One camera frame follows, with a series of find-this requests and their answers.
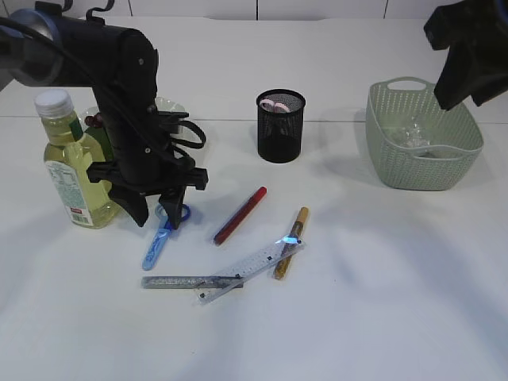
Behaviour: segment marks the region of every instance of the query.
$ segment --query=red marker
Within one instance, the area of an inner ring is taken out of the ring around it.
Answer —
[[[257,192],[241,207],[240,210],[228,221],[227,224],[221,229],[217,236],[214,237],[214,242],[218,246],[222,244],[231,233],[238,227],[238,225],[251,213],[254,206],[256,206],[264,195],[267,193],[267,188],[261,187]]]

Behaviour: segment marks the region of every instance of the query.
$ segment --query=ruler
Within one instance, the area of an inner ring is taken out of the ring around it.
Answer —
[[[278,240],[274,244],[259,250],[257,253],[242,259],[214,275],[219,278],[231,279],[228,286],[216,288],[206,287],[205,284],[197,285],[195,292],[198,300],[203,305],[212,302],[264,270],[275,266],[280,260],[292,256],[304,246],[301,241],[294,237],[284,237]]]
[[[141,286],[147,289],[195,289],[195,288],[224,288],[234,277],[228,276],[144,276]]]

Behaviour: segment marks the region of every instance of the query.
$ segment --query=pen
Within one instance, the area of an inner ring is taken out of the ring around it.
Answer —
[[[307,216],[309,215],[309,209],[306,207],[303,207],[300,209],[300,212],[298,213],[298,216],[296,217],[296,221],[293,224],[293,227],[291,228],[291,232],[289,233],[289,237],[292,238],[299,238],[302,235],[303,226],[305,225]],[[283,253],[288,250],[288,245],[284,245]],[[288,256],[287,258],[281,260],[277,263],[277,267],[274,271],[274,277],[277,280],[282,280],[286,274],[287,267],[289,266],[289,263],[291,262],[291,257]]]
[[[247,215],[254,209],[264,195],[267,193],[267,188],[261,187],[257,192],[238,210],[238,212],[225,224],[219,233],[214,237],[214,242],[218,246],[222,244],[238,225],[247,217]]]

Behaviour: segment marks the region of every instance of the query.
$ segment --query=oil bottle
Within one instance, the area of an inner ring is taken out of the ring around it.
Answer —
[[[35,106],[48,135],[44,163],[65,210],[76,225],[92,229],[106,226],[120,210],[110,200],[111,183],[91,183],[87,169],[105,161],[101,145],[84,133],[65,90],[52,89],[35,98]]]

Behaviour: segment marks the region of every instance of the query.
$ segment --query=basket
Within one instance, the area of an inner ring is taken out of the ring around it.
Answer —
[[[392,90],[396,82],[415,82],[423,90]],[[444,191],[457,184],[483,147],[482,133],[460,103],[443,111],[434,85],[402,77],[371,86],[367,106],[367,143],[374,168],[389,187],[412,191]],[[408,148],[400,137],[408,123],[419,120],[430,145]]]

